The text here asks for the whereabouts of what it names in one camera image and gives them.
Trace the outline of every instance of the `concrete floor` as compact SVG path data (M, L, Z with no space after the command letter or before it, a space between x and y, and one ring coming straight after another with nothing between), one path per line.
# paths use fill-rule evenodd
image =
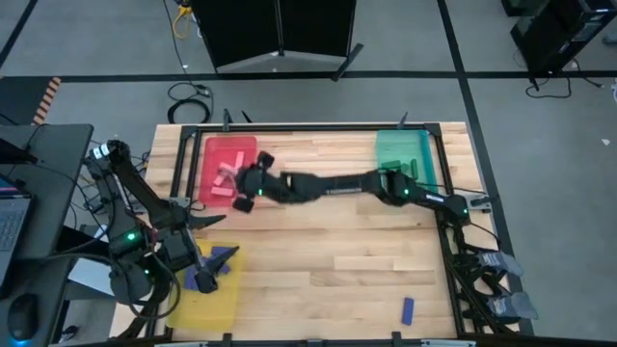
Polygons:
M359 0L354 41L365 50L352 70L453 71L439 8L434 0ZM467 71L517 71L508 18L495 0L447 0ZM0 2L0 45L25 3ZM614 21L604 31L617 31ZM617 48L598 36L578 55L583 69L617 70ZM189 72L213 67L192 33L178 43ZM242 67L271 71L278 63ZM315 70L296 61L294 70ZM181 73L165 11L148 0L40 0L0 75L122 75ZM596 89L573 80L569 99L531 99L527 81L470 80L480 125L503 200L523 286L540 314L538 335L617 340L617 104L611 79ZM149 148L172 105L169 82L65 83L48 122L87 122L98 141L118 137L136 153ZM254 121L467 120L455 79L343 79L204 82L215 93L214 120L223 108L246 111ZM554 80L542 93L564 93ZM198 120L199 109L181 109ZM606 146L603 139L609 140ZM80 220L86 216L80 214ZM89 305L96 309L97 303ZM101 327L81 341L106 337L98 315L71 322Z

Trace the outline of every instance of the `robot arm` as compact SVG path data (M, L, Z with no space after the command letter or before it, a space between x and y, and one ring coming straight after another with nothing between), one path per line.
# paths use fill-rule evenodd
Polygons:
M267 172L273 163L274 158L270 154L261 152L255 164L239 171L236 188L244 198L234 202L236 209L250 212L255 196L264 196L279 203L304 203L323 196L369 193L389 205L413 203L439 210L448 221L457 225L470 223L464 197L442 196L428 191L398 170L373 170L332 177L319 177L311 173L281 173L280 177L274 177Z
M218 288L215 277L237 249L204 262L191 230L211 226L226 216L194 217L190 214L190 201L158 198L133 167L130 149L121 141L109 141L91 150L86 166L110 216L106 230L109 257L116 264L112 266L110 280L121 304L138 304L150 292L153 282L169 283L170 271L174 273L192 265L197 270L200 292L210 293ZM152 227L126 208L122 187L144 206ZM161 260L167 269L161 268L160 262L153 258Z

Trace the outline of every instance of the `black partition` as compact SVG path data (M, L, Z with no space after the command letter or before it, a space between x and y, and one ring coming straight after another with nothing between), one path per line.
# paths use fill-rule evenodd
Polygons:
M279 49L272 0L193 0L191 6L214 67Z
M356 0L280 0L285 50L346 57Z
M347 57L356 1L192 0L191 6L216 69L284 50Z

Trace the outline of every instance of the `laptop keyboard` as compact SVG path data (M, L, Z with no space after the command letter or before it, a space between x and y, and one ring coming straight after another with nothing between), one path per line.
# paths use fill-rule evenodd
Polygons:
M13 248L21 226L22 211L0 211L0 252Z

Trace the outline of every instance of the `wooden table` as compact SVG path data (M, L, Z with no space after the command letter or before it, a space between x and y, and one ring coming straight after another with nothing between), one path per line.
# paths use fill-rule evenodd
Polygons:
M454 185L482 190L466 125L443 122L441 127ZM160 197L170 194L180 128L159 125L156 130L147 181ZM274 172L354 174L376 167L375 131L210 134L238 135L256 136L258 148L276 157ZM189 143L180 192L186 187L191 147ZM200 181L198 175L196 192ZM195 230L196 237L237 242L245 253L235 325L229 332L234 340L382 339L394 331L403 338L456 336L433 211L350 195L285 206L258 199L249 215L231 209L207 212L228 217ZM488 214L471 212L471 219L493 228ZM465 227L465 234L470 244L496 246L491 235L475 227ZM411 327L401 324L404 297L416 302ZM123 331L132 318L127 307L118 305L110 335ZM174 330L174 340L221 338Z

